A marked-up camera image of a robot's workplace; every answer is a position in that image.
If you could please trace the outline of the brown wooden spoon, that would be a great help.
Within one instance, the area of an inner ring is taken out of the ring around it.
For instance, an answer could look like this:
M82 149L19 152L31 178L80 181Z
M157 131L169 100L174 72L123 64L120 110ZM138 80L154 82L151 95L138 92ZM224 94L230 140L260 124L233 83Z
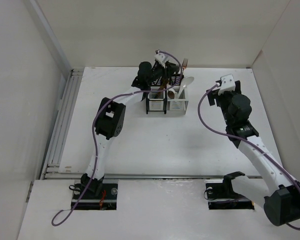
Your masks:
M173 99L175 98L175 92L169 90L169 91L167 92L167 96L168 96L169 99L173 100Z

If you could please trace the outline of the copper rose-gold fork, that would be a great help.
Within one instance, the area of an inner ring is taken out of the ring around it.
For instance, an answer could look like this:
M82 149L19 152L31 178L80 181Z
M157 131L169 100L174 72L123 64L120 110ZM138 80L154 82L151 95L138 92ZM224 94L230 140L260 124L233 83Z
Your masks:
M182 65L181 65L181 67L182 67L182 75L184 74L185 69L188 67L188 61L189 60L187 58L184 58L183 61L182 61Z

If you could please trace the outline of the large white ceramic spoon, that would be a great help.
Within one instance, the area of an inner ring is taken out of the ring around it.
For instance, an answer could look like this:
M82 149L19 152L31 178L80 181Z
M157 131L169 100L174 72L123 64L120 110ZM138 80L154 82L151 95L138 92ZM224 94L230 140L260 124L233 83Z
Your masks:
M181 98L182 92L184 91L184 89L190 85L193 81L195 80L195 78L193 76L187 76L184 77L182 79L182 81L180 82L180 88L179 88L179 92L178 92L178 98Z

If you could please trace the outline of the gold knife black handle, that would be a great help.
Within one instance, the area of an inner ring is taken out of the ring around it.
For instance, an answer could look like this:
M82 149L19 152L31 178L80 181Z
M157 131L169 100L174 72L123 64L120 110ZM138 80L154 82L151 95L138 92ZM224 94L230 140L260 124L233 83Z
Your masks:
M168 83L169 83L169 80L167 78L166 79L162 79L161 85L160 85L160 87L158 89L158 92L155 95L155 99L160 98L162 92L165 90L165 88L167 87Z

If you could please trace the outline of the brown wooden fork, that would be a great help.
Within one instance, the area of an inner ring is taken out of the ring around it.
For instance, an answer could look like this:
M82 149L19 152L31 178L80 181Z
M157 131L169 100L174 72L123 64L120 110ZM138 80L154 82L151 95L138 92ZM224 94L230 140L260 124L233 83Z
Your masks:
M157 93L159 96L161 95L162 91L167 87L168 83L169 83L169 78L167 78L167 77L161 78L161 85L160 85L160 87L158 89L158 93Z

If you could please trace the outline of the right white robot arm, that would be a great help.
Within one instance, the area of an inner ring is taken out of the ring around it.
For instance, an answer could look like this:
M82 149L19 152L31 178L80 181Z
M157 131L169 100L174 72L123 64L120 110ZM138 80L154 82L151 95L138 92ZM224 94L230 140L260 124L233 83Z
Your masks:
M206 184L207 200L223 206L245 198L260 206L274 226L287 225L300 231L300 181L273 157L251 124L251 101L242 94L240 81L220 79L203 98L208 99L210 106L217 105L221 109L226 124L224 132L211 127L208 130L227 137L264 181L258 186L241 171L228 173L220 182Z

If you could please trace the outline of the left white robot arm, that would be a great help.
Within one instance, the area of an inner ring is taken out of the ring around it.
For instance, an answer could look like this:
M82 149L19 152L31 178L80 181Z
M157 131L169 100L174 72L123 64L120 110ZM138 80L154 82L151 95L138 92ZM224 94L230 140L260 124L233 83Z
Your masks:
M151 83L158 79L169 80L179 71L179 65L169 61L164 64L158 61L154 64L141 62L137 76L125 93L121 93L118 97L102 99L92 123L93 155L85 174L80 178L83 190L90 198L94 199L101 195L110 146L122 131L126 108L143 101L151 90Z

